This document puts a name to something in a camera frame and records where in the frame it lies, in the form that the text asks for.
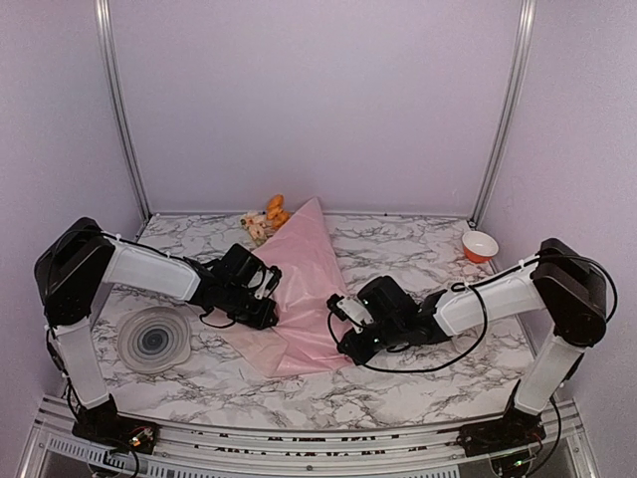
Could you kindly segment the peach fake flower stem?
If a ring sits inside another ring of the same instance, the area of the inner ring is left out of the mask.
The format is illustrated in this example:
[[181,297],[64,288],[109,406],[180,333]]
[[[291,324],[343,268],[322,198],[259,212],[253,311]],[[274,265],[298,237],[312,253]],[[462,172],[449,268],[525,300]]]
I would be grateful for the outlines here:
[[240,217],[240,224],[257,247],[265,244],[275,233],[266,214],[261,211],[249,211],[243,214]]

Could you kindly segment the pink wrapping paper sheet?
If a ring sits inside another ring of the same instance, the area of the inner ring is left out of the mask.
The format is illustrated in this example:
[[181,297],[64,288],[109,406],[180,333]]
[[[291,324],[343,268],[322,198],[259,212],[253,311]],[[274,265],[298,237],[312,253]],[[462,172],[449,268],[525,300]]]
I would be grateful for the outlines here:
[[319,200],[306,202],[255,255],[283,272],[273,295],[279,322],[262,331],[236,325],[222,335],[223,340],[268,378],[349,365],[336,350],[326,324],[327,299],[332,294],[344,296],[347,289]]

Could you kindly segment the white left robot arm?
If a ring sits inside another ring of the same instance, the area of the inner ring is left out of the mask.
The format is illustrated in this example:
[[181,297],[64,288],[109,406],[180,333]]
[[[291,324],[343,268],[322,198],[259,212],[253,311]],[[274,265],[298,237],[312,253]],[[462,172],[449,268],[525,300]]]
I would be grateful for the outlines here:
[[100,294],[121,285],[226,314],[231,324],[256,330],[278,321],[273,298],[283,273],[245,247],[234,244],[220,258],[201,263],[171,256],[101,229],[92,218],[73,223],[40,256],[34,275],[62,361],[86,425],[105,443],[125,435],[125,421],[104,405],[109,400],[92,328]]

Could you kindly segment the orange fake flower stem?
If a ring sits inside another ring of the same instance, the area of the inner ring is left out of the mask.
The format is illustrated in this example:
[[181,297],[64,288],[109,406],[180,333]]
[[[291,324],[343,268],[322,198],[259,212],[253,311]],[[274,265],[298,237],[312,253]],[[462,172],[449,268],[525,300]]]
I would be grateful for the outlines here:
[[283,227],[291,217],[291,213],[285,209],[285,197],[277,194],[270,199],[266,206],[266,220],[269,226],[277,231]]

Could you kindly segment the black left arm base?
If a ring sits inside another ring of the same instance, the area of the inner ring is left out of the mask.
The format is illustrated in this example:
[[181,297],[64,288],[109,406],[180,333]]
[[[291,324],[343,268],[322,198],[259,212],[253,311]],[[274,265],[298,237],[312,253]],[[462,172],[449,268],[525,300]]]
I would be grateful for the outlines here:
[[140,418],[123,416],[110,394],[96,407],[80,407],[74,423],[74,436],[103,445],[127,445],[137,453],[150,455],[156,444],[159,425]]

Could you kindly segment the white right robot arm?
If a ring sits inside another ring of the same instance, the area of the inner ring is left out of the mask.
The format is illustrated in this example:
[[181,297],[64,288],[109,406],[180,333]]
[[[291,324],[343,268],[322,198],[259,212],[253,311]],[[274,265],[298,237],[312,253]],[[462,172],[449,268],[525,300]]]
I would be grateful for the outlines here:
[[331,318],[352,326],[336,340],[337,351],[361,366],[397,346],[442,344],[502,319],[545,318],[542,326],[523,326],[534,360],[515,387],[512,409],[493,426],[494,438],[513,446],[531,431],[531,416],[544,410],[585,352],[604,338],[618,290],[601,264],[549,238],[516,265],[478,282],[457,282],[421,303],[385,275],[354,297],[330,296],[326,305]]

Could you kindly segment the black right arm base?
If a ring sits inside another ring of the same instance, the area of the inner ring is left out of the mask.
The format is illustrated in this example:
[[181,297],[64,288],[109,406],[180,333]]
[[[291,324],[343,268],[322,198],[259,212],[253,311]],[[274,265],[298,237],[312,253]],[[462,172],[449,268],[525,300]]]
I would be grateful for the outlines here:
[[546,437],[540,422],[539,413],[529,414],[516,408],[511,395],[502,417],[461,426],[456,443],[467,457],[540,443]]

